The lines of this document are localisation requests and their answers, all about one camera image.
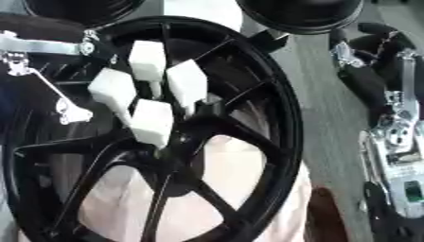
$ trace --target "white cube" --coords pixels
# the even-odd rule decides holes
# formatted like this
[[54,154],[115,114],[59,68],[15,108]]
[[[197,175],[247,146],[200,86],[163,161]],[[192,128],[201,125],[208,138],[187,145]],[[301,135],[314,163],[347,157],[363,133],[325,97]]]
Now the white cube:
[[174,116],[169,103],[139,99],[130,128],[138,142],[166,147],[172,132]]
[[131,115],[129,106],[135,99],[137,91],[130,74],[103,68],[88,86],[96,102],[109,107],[125,125],[129,125]]
[[169,89],[184,108],[207,98],[207,76],[194,60],[167,69]]
[[162,81],[167,67],[164,44],[135,41],[129,58],[135,79],[149,82]]

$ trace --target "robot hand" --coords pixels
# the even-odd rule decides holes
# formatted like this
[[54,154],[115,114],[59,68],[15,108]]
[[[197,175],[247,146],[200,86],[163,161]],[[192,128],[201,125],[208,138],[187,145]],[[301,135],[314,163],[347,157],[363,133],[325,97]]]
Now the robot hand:
[[424,224],[423,59],[395,28],[359,29],[367,35],[352,41],[331,33],[330,49],[341,81],[375,115],[360,135],[367,212],[377,241],[415,241]]
[[122,61],[112,46],[93,30],[39,17],[1,13],[0,31],[0,59],[5,65],[8,90],[35,110],[55,111],[64,125],[90,121],[92,112],[77,106],[34,67],[34,57],[93,59],[113,67]]

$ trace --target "metal clamp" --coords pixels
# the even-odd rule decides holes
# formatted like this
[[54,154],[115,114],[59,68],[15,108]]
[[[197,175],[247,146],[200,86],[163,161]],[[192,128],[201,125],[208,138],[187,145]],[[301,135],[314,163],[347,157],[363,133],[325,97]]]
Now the metal clamp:
[[1,58],[3,63],[9,66],[9,75],[14,77],[36,75],[52,92],[60,97],[56,104],[56,112],[61,116],[60,121],[63,125],[75,122],[89,122],[93,117],[92,112],[74,104],[38,70],[28,67],[29,59],[26,53],[3,52]]

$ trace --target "white cloth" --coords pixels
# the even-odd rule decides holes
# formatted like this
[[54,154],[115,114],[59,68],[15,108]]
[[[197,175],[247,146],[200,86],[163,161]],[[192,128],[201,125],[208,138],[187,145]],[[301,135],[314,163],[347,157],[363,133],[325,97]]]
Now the white cloth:
[[[263,170],[255,147],[219,136],[206,146],[203,180],[238,208],[253,191]],[[291,194],[257,242],[302,242],[311,193],[309,172],[302,164]],[[90,193],[80,220],[99,234],[119,242],[139,241],[153,192],[135,170],[119,167]],[[162,216],[159,242],[185,241],[222,222],[221,215],[195,193],[170,199]]]
[[243,12],[236,0],[164,0],[164,15],[203,19],[239,32]]

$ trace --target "floor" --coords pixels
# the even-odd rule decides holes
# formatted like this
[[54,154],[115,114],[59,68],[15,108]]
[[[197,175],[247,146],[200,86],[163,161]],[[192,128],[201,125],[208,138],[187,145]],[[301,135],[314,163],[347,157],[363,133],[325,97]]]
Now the floor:
[[[424,47],[424,2],[396,0],[365,4],[360,21],[386,23],[409,34]],[[148,0],[129,18],[160,14],[160,1]],[[16,0],[2,0],[0,10],[24,12]],[[243,33],[258,32],[261,26],[246,18]],[[349,36],[359,33],[352,25]],[[315,186],[334,193],[348,229],[349,241],[372,241],[366,215],[358,210],[362,197],[362,171],[358,134],[366,127],[365,109],[334,75],[327,52],[327,36],[293,36],[289,45],[273,57],[288,74],[301,103],[306,129],[305,161]]]

